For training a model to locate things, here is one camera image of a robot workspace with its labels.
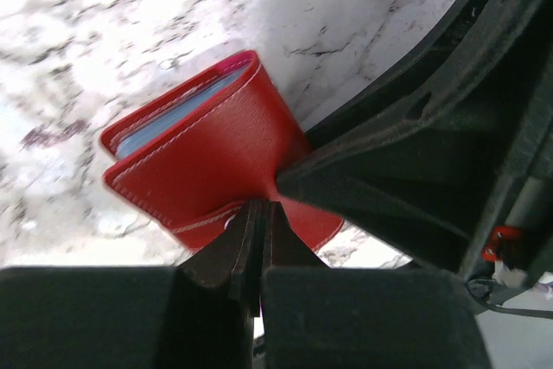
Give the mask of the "red leather card holder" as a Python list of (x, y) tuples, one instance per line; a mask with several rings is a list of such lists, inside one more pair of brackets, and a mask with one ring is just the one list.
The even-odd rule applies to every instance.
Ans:
[(198, 251), (252, 199), (283, 206), (312, 250), (342, 227), (339, 216), (291, 200), (277, 175), (311, 150), (258, 54), (233, 54), (150, 101), (100, 135), (115, 159), (105, 184)]

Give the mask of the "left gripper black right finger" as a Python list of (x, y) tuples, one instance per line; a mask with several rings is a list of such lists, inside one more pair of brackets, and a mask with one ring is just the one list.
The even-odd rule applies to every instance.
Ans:
[(261, 303), (270, 368), (488, 368), (462, 282), (442, 271), (326, 266), (264, 207)]

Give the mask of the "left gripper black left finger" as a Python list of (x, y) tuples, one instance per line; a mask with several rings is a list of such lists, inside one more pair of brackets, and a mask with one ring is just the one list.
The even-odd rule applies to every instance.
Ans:
[(2, 270), (2, 367), (251, 367), (261, 215), (179, 265)]

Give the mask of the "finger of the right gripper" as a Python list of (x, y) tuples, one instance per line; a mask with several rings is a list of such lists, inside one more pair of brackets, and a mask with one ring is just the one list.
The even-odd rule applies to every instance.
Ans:
[(489, 0), (455, 0), (440, 21), (402, 59), (354, 98), (308, 130), (326, 144), (377, 116), (420, 87), (460, 45)]
[(552, 0), (489, 0), (413, 93), (314, 147), (284, 195), (469, 275), (524, 181), (552, 177)]

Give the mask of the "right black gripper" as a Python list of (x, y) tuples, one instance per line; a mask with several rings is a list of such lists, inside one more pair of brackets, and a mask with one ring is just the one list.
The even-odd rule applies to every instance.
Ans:
[(552, 297), (552, 180), (528, 177), (504, 221), (492, 230), (480, 254), (484, 263), (465, 283), (478, 314), (491, 311), (521, 317), (551, 317), (549, 309), (506, 307), (529, 291)]

